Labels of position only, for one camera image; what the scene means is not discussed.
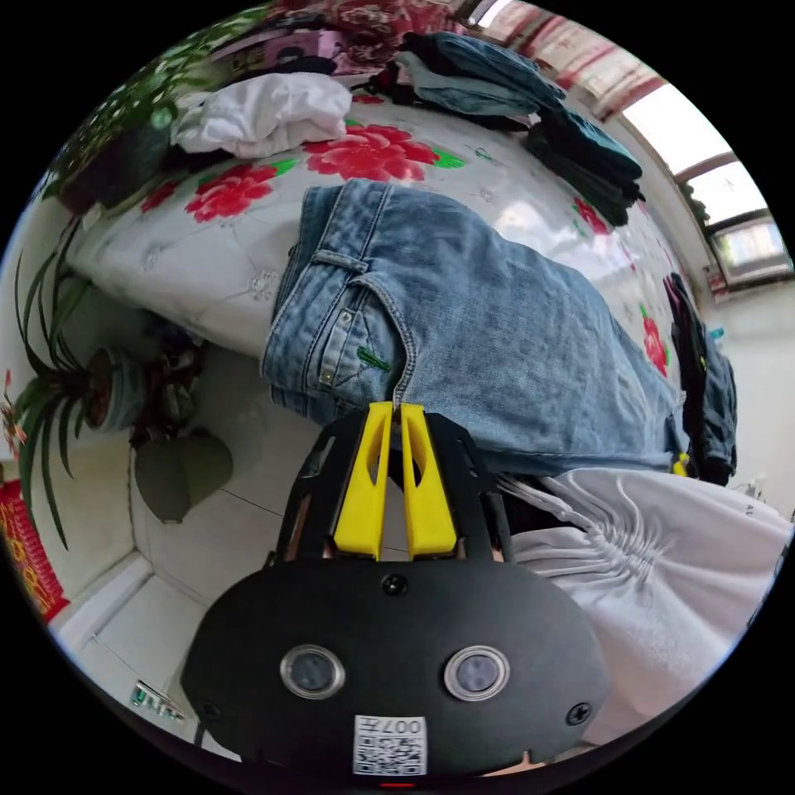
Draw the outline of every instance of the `blue jeans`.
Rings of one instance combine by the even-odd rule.
[[[262,374],[326,424],[420,403],[496,470],[669,470],[678,393],[578,271],[510,243],[445,196],[351,180],[310,188]]]
[[[468,75],[521,92],[541,108],[558,110],[562,107],[566,92],[541,77],[538,66],[523,55],[455,33],[432,33],[426,38]]]
[[[471,77],[447,77],[431,72],[413,52],[398,52],[412,78],[414,93],[427,102],[468,116],[521,116],[536,113],[537,103],[521,91]]]

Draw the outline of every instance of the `green stitching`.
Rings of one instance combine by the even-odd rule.
[[[377,367],[379,370],[384,370],[387,373],[389,370],[392,369],[392,365],[389,362],[385,362],[383,359],[379,359],[372,351],[367,350],[366,348],[358,348],[356,350],[356,355],[365,363],[369,364],[372,367]]]

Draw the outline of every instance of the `green plant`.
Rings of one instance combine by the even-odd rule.
[[[39,267],[22,307],[19,295],[19,274],[22,263],[20,254],[17,274],[14,279],[17,328],[25,346],[27,360],[36,376],[25,386],[13,403],[8,417],[8,423],[13,427],[15,438],[21,442],[18,451],[19,477],[22,486],[22,499],[30,515],[31,524],[36,528],[36,520],[31,507],[31,482],[38,447],[41,448],[41,477],[47,503],[52,513],[55,529],[67,549],[64,529],[52,488],[50,452],[52,434],[57,420],[60,458],[66,472],[71,476],[68,451],[70,433],[75,438],[80,436],[80,430],[91,401],[91,373],[75,357],[64,337],[66,321],[71,317],[89,287],[89,283],[72,273],[65,263],[66,250],[78,227],[76,222],[73,223],[71,230],[65,236],[65,241]],[[46,277],[50,273],[52,273],[52,295],[48,302],[46,300]],[[31,345],[31,316],[34,313],[34,307],[47,348],[46,356],[49,363],[41,358]],[[75,424],[70,428],[70,419],[75,413],[75,409],[77,409]]]
[[[165,129],[176,117],[176,101],[196,89],[210,88],[200,74],[207,55],[229,39],[246,32],[267,15],[266,3],[191,33],[115,89],[78,127],[56,155],[43,197],[58,195],[69,180],[87,166],[121,133],[150,123]]]

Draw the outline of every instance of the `screw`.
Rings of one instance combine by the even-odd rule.
[[[387,596],[402,596],[408,590],[408,580],[402,574],[387,574],[381,587]]]
[[[588,718],[590,718],[590,704],[586,701],[575,704],[566,713],[566,723],[569,726],[579,726],[580,723],[585,723]]]
[[[215,704],[210,704],[209,702],[201,705],[201,711],[207,718],[219,718],[221,715],[221,710]]]

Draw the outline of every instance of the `yellow clip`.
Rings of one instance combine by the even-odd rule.
[[[378,560],[383,534],[383,512],[387,503],[389,435],[392,430],[392,404],[370,403],[362,440],[350,473],[348,490],[334,533],[340,552],[369,555]],[[375,481],[370,470],[378,462]]]
[[[457,538],[425,420],[425,409],[403,403],[400,417],[408,554],[412,560],[418,555],[448,554],[455,549]],[[419,469],[419,483],[414,481],[414,461]]]
[[[679,475],[682,478],[687,477],[687,463],[690,461],[690,456],[687,453],[680,453],[679,460],[674,462],[672,474]]]

